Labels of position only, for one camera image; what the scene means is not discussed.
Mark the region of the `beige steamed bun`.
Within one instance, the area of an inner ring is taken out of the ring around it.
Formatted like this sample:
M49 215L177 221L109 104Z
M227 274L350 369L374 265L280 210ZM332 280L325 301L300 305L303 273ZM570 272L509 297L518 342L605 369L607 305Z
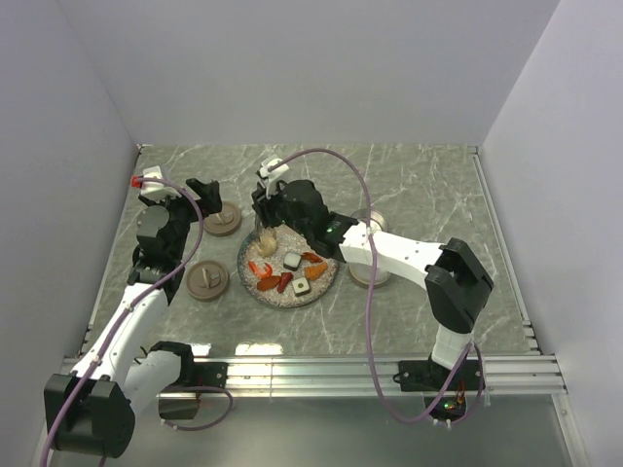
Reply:
M278 249L278 242L272 234L263 234L255 242L255 249L262 258L269 258Z

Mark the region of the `red sauce food piece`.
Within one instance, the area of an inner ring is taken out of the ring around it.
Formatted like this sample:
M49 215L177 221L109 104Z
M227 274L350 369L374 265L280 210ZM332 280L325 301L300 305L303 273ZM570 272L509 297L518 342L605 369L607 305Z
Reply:
M310 263L313 263L313 264L317 264L317 263L321 263L322 262L322 259L319 256L317 256L315 253L312 253L312 252L304 252L304 253L301 254L301 257L304 260L306 260L306 261L308 261Z

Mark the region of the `white black sushi piece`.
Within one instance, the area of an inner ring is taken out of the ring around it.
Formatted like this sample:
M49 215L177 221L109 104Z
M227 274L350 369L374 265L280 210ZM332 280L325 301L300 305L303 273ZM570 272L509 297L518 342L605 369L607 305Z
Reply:
M297 270L301 265L302 256L295 252L287 252L283 257L283 266L289 270Z

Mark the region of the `orange fried piece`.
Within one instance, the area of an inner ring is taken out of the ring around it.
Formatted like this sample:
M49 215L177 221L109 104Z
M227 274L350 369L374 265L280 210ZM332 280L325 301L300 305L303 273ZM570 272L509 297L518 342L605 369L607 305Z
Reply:
M311 266L305 267L305 278L310 281L316 281L327 269L328 265L326 262L312 264Z

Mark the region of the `white sushi green dot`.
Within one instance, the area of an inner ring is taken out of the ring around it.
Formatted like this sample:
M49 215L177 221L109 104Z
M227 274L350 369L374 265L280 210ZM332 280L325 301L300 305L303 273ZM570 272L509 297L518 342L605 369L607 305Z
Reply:
M294 279L291 285L296 297L305 296L311 291L310 283L305 277Z

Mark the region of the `silver metal tongs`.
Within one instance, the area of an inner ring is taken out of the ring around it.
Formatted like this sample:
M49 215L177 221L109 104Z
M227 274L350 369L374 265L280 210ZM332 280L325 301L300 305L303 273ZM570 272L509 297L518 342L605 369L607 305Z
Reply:
M276 191L268 196L266 188L258 182L255 190L252 192L252 208L255 212L254 232L257 239L260 238L264 230L275 229L284 223L282 216L282 191L286 185L285 181L278 180L276 182Z

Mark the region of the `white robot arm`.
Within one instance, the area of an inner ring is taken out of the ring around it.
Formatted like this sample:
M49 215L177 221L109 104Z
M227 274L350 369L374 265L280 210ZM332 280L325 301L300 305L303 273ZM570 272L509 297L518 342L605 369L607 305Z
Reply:
M425 242L333 215L311 231L307 243L324 258L387 271L422 287L438 323L430 360L448 371L473 340L478 316L495 287L470 246L455 237Z

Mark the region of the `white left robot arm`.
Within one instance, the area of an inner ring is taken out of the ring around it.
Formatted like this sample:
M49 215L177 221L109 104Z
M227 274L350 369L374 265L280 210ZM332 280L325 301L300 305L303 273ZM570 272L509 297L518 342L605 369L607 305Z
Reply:
M135 357L196 253L186 246L191 225L222 209L219 184L191 178L180 187L162 175L135 177L131 184L145 207L137 218L127 286L92 348L69 373L52 375L45 385L48 434L41 465L51 450L120 457L137 417L156 396L168 386L187 390L197 377L188 344L161 342L141 362Z

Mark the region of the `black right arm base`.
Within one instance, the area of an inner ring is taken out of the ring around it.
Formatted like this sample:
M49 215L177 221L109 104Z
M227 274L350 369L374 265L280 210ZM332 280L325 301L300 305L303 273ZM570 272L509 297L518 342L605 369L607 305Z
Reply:
M426 361L401 360L398 362L398 372L392 379L400 386L402 392L431 392L431 397L423 399L428 407L450 372L430 358ZM437 422L446 424L457 422L469 413L467 393L475 391L475 402L479 402L485 389L486 383L481 363L478 360L464 358L448 385L446 394L429 415Z

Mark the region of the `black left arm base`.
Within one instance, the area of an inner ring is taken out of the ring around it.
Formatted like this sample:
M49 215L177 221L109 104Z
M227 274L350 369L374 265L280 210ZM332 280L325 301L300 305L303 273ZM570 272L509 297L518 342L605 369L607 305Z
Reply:
M228 363L221 361L200 362L195 358L192 347L187 343L158 341L151 346L147 356L157 351L173 354L180 360L178 378L170 383L169 387L225 387Z

